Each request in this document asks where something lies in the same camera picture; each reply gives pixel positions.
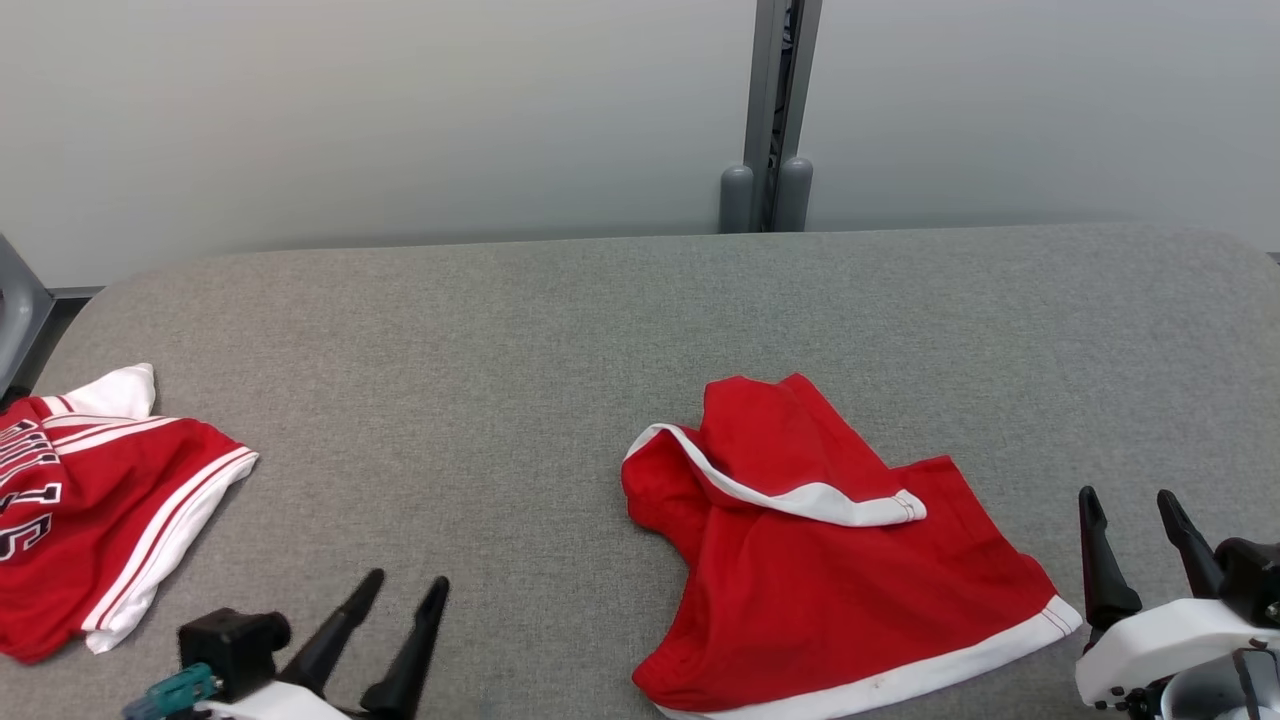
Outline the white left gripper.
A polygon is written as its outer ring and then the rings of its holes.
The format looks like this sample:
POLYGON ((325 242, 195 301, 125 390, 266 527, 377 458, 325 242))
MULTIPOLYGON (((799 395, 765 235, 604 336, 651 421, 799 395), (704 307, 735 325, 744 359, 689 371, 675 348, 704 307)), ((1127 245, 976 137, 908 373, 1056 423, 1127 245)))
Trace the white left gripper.
MULTIPOLYGON (((356 628, 369 615, 385 580, 372 569, 280 670, 280 682, 234 703, 205 700, 195 706, 209 719, 356 719, 358 711, 337 707, 326 684, 356 628)), ((416 719, 440 630, 451 582, 436 577, 413 615, 413 626, 387 670, 361 701, 361 719, 416 719)))

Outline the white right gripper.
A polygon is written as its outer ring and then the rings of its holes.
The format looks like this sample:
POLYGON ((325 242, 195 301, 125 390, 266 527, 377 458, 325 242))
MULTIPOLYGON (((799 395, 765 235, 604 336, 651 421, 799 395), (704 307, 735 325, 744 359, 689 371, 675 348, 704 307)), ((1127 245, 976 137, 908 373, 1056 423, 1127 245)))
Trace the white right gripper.
POLYGON ((1277 629, 1256 626, 1220 598, 1224 574, 1170 489, 1157 507, 1192 596, 1143 611, 1107 538, 1093 487, 1078 493, 1085 621, 1100 635, 1076 661, 1084 705, 1125 714, 1275 714, 1277 629))

